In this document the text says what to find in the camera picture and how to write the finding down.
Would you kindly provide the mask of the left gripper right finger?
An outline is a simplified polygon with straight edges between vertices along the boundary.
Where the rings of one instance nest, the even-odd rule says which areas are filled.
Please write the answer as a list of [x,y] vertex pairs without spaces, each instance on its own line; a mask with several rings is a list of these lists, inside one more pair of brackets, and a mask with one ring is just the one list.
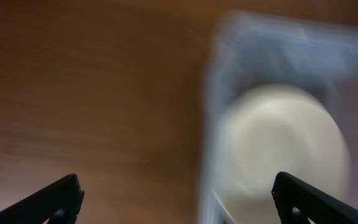
[[358,210],[287,172],[275,177],[272,197],[282,224],[358,224]]

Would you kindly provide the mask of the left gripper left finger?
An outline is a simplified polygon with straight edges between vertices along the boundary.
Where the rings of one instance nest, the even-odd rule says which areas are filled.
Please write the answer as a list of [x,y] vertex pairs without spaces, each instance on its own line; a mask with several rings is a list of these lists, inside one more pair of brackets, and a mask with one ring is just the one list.
[[85,192],[69,174],[0,211],[0,224],[75,224]]

